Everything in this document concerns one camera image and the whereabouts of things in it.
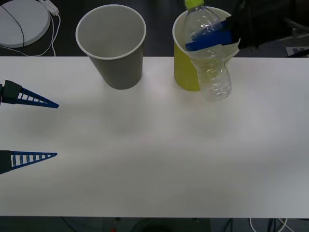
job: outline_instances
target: paper cup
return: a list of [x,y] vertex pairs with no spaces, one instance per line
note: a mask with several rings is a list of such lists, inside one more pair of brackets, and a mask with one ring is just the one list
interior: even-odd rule
[[[231,16],[228,12],[218,8],[208,7],[221,21]],[[197,80],[197,70],[191,63],[191,60],[185,49],[185,18],[187,11],[183,12],[175,21],[173,26],[174,38],[174,78],[177,84],[188,91],[199,91]],[[238,52],[238,43],[225,45],[225,63],[228,63]]]
[[123,5],[100,6],[81,19],[75,36],[110,87],[128,89],[140,81],[146,24],[137,11]]

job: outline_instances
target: white cable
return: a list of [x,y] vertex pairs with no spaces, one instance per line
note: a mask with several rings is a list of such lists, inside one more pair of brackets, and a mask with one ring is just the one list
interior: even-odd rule
[[[282,227],[281,227],[277,232],[281,232],[281,231],[284,229],[284,227],[286,227],[289,231],[294,232],[290,227],[288,227],[288,226],[286,225],[286,222],[288,221],[287,218],[286,218],[284,221],[282,221],[280,218],[279,218],[278,220],[279,220],[283,225],[282,225]],[[252,229],[254,232],[256,232],[256,230],[254,229],[254,227],[253,227],[253,225],[252,225],[252,218],[249,219],[249,222],[250,222],[251,229]]]
[[56,39],[56,37],[57,37],[57,35],[58,35],[58,31],[59,31],[59,27],[60,27],[60,23],[61,23],[61,18],[60,18],[60,15],[59,15],[59,14],[57,14],[57,13],[56,13],[56,15],[57,15],[57,16],[58,16],[58,18],[59,18],[59,24],[58,24],[58,28],[57,28],[57,31],[56,31],[56,34],[55,34],[54,40],[53,40],[53,42],[52,42],[52,49],[53,49],[53,51],[54,51],[54,57],[56,56],[56,52],[55,52],[55,49],[54,49],[54,41],[55,41],[55,39]]
[[284,227],[286,226],[286,222],[288,221],[288,219],[286,218],[285,220],[284,220],[284,223],[283,223],[283,225],[282,225],[282,227],[277,231],[277,232],[281,232],[283,229],[284,229]]
[[[25,53],[23,53],[23,52],[22,52],[21,54],[23,54],[23,55],[26,56],[26,57],[40,57],[40,56],[44,55],[44,54],[49,50],[50,46],[53,45],[53,42],[54,42],[54,40],[55,40],[55,38],[56,38],[56,36],[55,36],[55,38],[54,38],[54,30],[55,30],[55,28],[54,28],[54,20],[53,20],[53,17],[52,17],[52,15],[51,15],[50,13],[49,13],[49,16],[50,16],[50,18],[51,18],[51,20],[52,20],[52,25],[53,25],[52,40],[50,41],[49,47],[46,49],[45,52],[43,52],[43,53],[40,54],[40,55],[29,56],[29,55],[27,55],[27,54],[25,54]],[[12,48],[3,47],[3,46],[0,46],[0,47],[2,47],[2,48],[4,48],[4,49],[8,49],[8,50],[11,50],[11,51],[15,51],[15,52],[20,53],[20,51],[17,51],[17,50],[12,49]]]
[[289,231],[291,231],[291,232],[294,232],[290,227],[288,227],[287,226],[287,224],[286,224],[286,222],[285,222],[285,227],[289,230]]
[[249,222],[250,222],[250,226],[251,226],[251,229],[256,232],[256,230],[253,228],[253,225],[252,225],[252,218],[249,219]]

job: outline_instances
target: white round device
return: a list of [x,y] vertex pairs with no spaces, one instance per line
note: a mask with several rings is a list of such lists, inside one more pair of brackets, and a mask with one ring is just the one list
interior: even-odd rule
[[[40,39],[50,25],[50,15],[38,1],[13,0],[3,7],[20,24],[25,36],[24,46]],[[16,21],[0,7],[0,45],[10,48],[23,46],[23,34]]]

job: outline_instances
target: gray paper cup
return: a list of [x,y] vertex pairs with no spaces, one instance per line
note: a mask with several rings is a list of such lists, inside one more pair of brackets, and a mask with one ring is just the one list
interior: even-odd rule
[[81,19],[75,36],[110,87],[128,89],[140,81],[146,24],[137,11],[123,5],[100,6]]

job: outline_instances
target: cup rim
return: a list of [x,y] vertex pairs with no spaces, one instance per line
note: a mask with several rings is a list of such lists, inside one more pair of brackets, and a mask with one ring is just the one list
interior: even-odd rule
[[[87,52],[87,51],[81,46],[81,44],[80,44],[80,42],[79,42],[79,39],[78,39],[78,30],[79,30],[79,27],[80,27],[82,21],[83,21],[89,14],[91,14],[91,13],[93,13],[94,11],[97,11],[97,10],[99,10],[99,9],[101,9],[101,8],[106,8],[106,7],[111,7],[111,6],[123,7],[123,8],[126,8],[126,9],[131,10],[132,12],[136,13],[136,14],[140,17],[140,19],[141,19],[141,21],[143,22],[143,25],[144,25],[144,34],[143,34],[143,38],[141,39],[140,43],[139,43],[134,49],[132,49],[132,50],[129,51],[128,53],[125,53],[125,54],[123,54],[123,55],[121,55],[121,56],[117,56],[117,57],[98,57],[98,56],[95,56],[95,55],[93,55],[93,54]],[[119,4],[110,4],[110,5],[99,6],[99,7],[95,8],[95,9],[89,11],[89,12],[86,13],[86,14],[82,17],[82,19],[79,21],[79,23],[78,23],[78,25],[77,25],[77,27],[76,27],[76,31],[75,31],[75,38],[76,38],[76,42],[77,42],[79,48],[80,48],[83,52],[85,52],[89,57],[96,58],[96,59],[101,59],[101,60],[114,60],[114,59],[120,59],[120,58],[123,58],[123,57],[126,57],[126,56],[132,54],[133,52],[135,52],[135,51],[142,45],[142,43],[143,43],[144,40],[145,40],[145,37],[146,37],[146,23],[145,23],[145,20],[143,19],[143,17],[140,15],[140,13],[138,13],[136,10],[132,9],[131,7],[124,6],[124,5],[119,5]]]
[[[211,9],[211,10],[216,10],[216,11],[221,11],[222,13],[225,13],[225,14],[228,14],[228,16],[231,16],[231,14],[229,12],[226,12],[224,10],[221,10],[219,8],[216,8],[216,7],[211,7],[211,6],[208,6],[207,8]],[[185,12],[182,12],[178,17],[177,19],[175,20],[174,22],[174,25],[173,25],[173,39],[174,39],[174,42],[175,44],[177,45],[177,47],[183,52],[185,53],[186,55],[188,55],[187,51],[185,51],[178,43],[177,39],[176,39],[176,36],[175,36],[175,28],[176,28],[176,24],[178,23],[179,19],[185,14],[187,14],[188,11],[185,11]]]

